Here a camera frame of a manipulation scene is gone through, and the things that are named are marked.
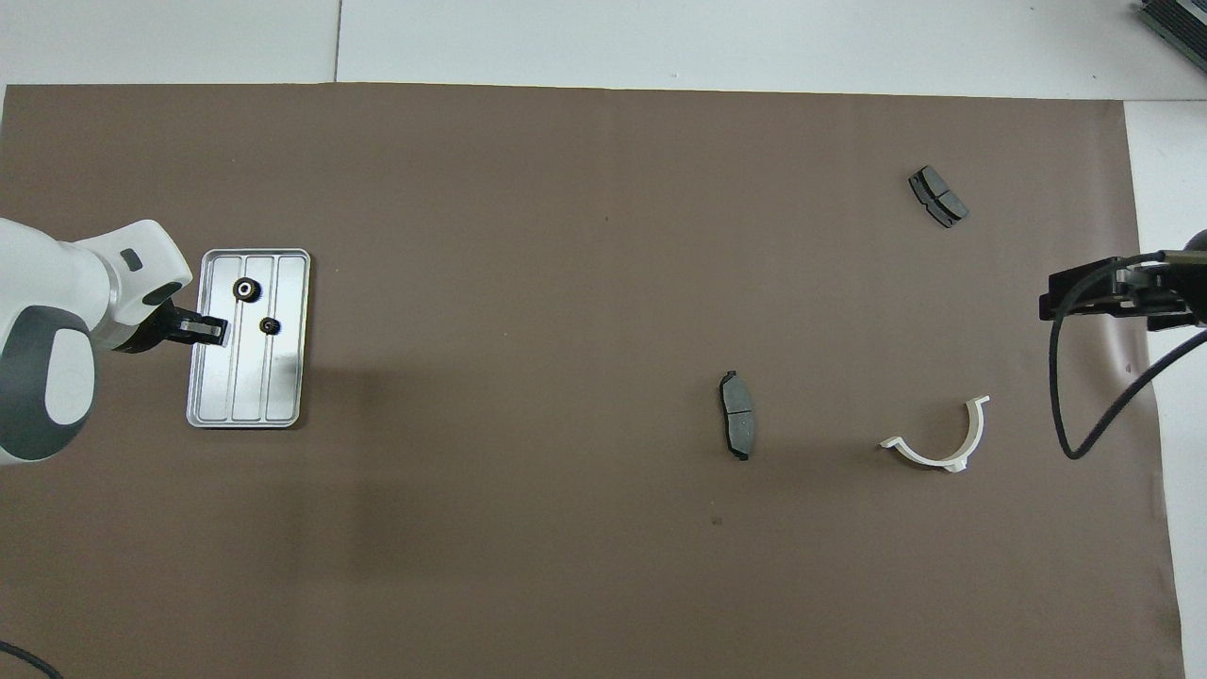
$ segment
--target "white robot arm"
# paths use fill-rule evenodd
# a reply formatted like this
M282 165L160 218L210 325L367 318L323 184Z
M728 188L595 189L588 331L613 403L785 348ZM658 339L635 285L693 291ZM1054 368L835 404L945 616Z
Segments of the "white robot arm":
M46 460L83 427L95 350L221 345L226 321L176 309L193 279L157 222L63 242L0 218L0 464Z

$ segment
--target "cable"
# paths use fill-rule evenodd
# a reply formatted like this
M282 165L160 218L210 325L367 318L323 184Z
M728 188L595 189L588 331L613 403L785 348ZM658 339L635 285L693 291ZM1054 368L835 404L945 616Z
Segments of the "cable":
M51 663L27 651L25 649L14 646L12 644L7 644L5 642L0 642L0 651L6 652L13 657L21 658L28 662L29 665L33 665L37 669L41 669L51 679L63 679L63 675L59 674L59 671L51 667Z
M1053 314L1053 330L1048 344L1048 388L1049 396L1051 397L1053 422L1056 425L1056 438L1060 440L1061 451L1065 452L1065 457L1068 460L1080 460L1085 456L1085 453L1090 452L1090 449L1094 447L1094 445L1098 441L1098 438L1101 438L1107 431L1107 427L1110 427L1110 423L1114 422L1115 416L1118 416L1119 412L1123 411L1129 403L1131 403L1132 398L1135 398L1141 390L1148 386L1148 384L1160 375L1161 371L1173 365L1174 362L1207 343L1207 330L1200 332L1188 339L1186 343L1183 343L1176 350L1162 357L1161 361L1149 367L1148 370L1137 377L1136 381L1132 382L1118 399L1115 399L1115 403L1110 404L1110 408L1107 409L1107 412L1104 412L1097 425L1094 426L1094 429L1091 429L1090 434L1086 435L1084 441L1081 441L1081 445L1078 446L1075 451L1069 447L1068 435L1065 433L1065 421L1060 414L1060 387L1056 369L1061 324L1065 322L1065 317L1068 315L1068 311L1072 310L1073 304L1080 299L1081 293L1084 293L1095 282L1107 277L1116 270L1133 264L1161 261L1165 261L1165 251L1158 250L1156 252L1124 257L1116 262L1102 265L1079 280L1077 285L1068 291L1065 299L1061 300L1060 305Z

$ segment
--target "metal tray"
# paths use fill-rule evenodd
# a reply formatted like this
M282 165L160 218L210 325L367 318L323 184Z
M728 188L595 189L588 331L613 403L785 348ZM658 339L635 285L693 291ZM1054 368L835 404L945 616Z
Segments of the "metal tray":
M251 277L262 291L237 299L235 280ZM210 250L202 257L197 310L229 321L226 341L193 345L185 416L202 428L285 428L302 403L310 254L301 248ZM276 334L260 327L280 321Z

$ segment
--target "white clip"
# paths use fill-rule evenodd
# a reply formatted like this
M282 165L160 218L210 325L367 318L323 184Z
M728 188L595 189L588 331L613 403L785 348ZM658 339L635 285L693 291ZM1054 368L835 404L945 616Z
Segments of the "white clip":
M968 456L973 455L976 450L976 445L980 444L981 434L985 433L985 411L981 410L981 404L989 402L989 397L978 397L975 399L969 399L964 405L968 406L968 435L964 437L963 445L960 449L947 456L941 461L932 461L923 458L922 456L914 452L912 449L905 444L905 440L900 437L893 437L892 439L886 439L880 443L882 449L897 449L897 452L905 456L910 461L917 464L925 464L927 467L941 467L950 473L963 472L968 469Z

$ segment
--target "small black nut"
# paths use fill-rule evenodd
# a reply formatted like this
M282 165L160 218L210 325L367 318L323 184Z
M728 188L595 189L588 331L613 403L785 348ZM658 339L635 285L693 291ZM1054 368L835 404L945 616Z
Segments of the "small black nut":
M231 288L234 292L234 298L240 302L255 302L260 298L260 282L250 277L240 277L234 281L234 286Z

